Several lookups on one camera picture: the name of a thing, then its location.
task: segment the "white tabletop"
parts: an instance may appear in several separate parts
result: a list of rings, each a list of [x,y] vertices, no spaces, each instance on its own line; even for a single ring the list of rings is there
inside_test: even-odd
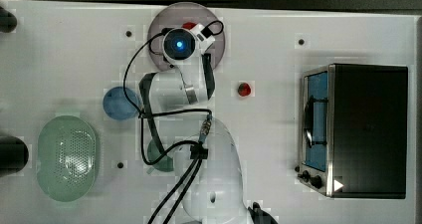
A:
[[[147,174],[137,121],[110,119],[102,101],[108,89],[121,85],[129,59],[163,7],[11,0],[0,6],[18,19],[15,32],[0,34],[0,131],[30,147],[27,166],[0,178],[0,223],[145,223],[175,177]],[[226,25],[228,44],[209,107],[237,142],[245,203],[258,201],[279,223],[414,223],[416,17],[212,11]],[[300,46],[298,39],[306,43]],[[333,62],[408,66],[406,199],[326,199],[296,180],[300,76]],[[154,71],[141,53],[129,86],[135,89]],[[240,81],[253,86],[246,99],[236,96]],[[86,196],[71,203],[46,196],[36,179],[38,134],[63,108],[79,110],[101,136],[100,175]],[[116,168],[120,161],[123,169]],[[175,222],[190,220],[179,208]]]

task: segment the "round plate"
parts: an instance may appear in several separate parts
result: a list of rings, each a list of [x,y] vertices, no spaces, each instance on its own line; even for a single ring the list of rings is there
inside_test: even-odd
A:
[[[215,20],[219,19],[214,13],[202,5],[191,2],[175,3],[162,10],[154,18],[149,26],[148,40],[155,34],[160,33],[163,28],[181,28],[182,25],[187,22],[201,23],[206,26]],[[213,24],[210,26],[210,29],[214,32],[218,32],[220,30],[220,25]],[[162,44],[163,38],[163,36],[158,37],[152,42],[151,48],[154,52],[162,53],[160,45]],[[223,58],[225,44],[226,36],[223,31],[223,33],[215,37],[214,44],[206,52],[211,54],[211,67],[213,70]],[[170,69],[170,64],[163,60],[162,55],[154,55],[149,52],[149,56],[160,71]]]
[[[93,129],[76,116],[57,116],[38,137],[38,184],[56,201],[77,200],[94,184],[95,159]]]
[[[140,101],[136,93],[129,88],[126,88],[126,92],[130,100],[139,106]],[[137,109],[126,99],[123,87],[115,87],[105,94],[103,108],[109,117],[116,120],[125,120],[137,114]]]

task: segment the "black knob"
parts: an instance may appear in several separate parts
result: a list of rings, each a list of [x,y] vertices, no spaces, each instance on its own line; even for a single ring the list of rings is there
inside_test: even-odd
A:
[[[310,174],[307,171],[304,171],[302,174],[298,174],[298,178],[301,178],[304,182],[310,181]]]
[[[317,189],[320,189],[322,187],[322,180],[318,175],[315,177],[311,177],[311,185]]]
[[[25,142],[14,136],[0,137],[0,177],[22,170],[28,158]]]
[[[10,33],[18,24],[16,17],[0,7],[0,32]]]
[[[254,210],[254,212],[258,212],[259,210],[261,210],[261,206],[257,202],[254,202],[252,204],[252,209]]]

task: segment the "teal object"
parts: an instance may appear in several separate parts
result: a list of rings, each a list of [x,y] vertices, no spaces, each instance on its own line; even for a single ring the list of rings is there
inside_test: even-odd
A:
[[[126,92],[130,100],[139,107],[140,100],[136,93],[129,88],[126,88]],[[115,120],[126,120],[137,115],[137,109],[127,100],[123,87],[115,87],[105,94],[103,108]]]
[[[150,161],[157,159],[161,155],[157,146],[155,145],[154,140],[152,140],[149,143],[147,155],[148,155],[148,160],[150,160]],[[165,156],[161,160],[159,160],[159,162],[157,162],[156,164],[154,164],[152,166],[155,169],[157,169],[158,171],[171,172],[171,171],[174,170],[173,158],[171,158],[169,156]]]
[[[313,96],[315,99],[328,98],[328,73],[319,73],[309,76],[308,99]],[[326,142],[326,104],[314,103],[314,129],[312,141]],[[307,146],[305,163],[307,166],[321,171],[326,170],[326,145],[315,144],[312,148]]]
[[[93,186],[96,135],[82,119],[61,115],[50,120],[38,137],[37,180],[52,199],[75,201]]]

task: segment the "blue object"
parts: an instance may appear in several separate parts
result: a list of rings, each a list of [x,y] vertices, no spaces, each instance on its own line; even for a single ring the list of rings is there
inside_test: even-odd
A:
[[[319,73],[308,77],[308,99],[328,98],[328,73]],[[326,103],[314,103],[314,130],[312,140],[326,142]],[[321,171],[326,170],[326,145],[307,146],[306,165]]]
[[[136,93],[129,88],[126,88],[126,92],[130,100],[139,106],[140,100]],[[123,87],[115,87],[105,94],[103,108],[109,117],[116,120],[129,119],[137,114],[136,108],[124,96]]]
[[[185,44],[183,40],[176,39],[176,50],[179,52],[183,52],[185,50]]]

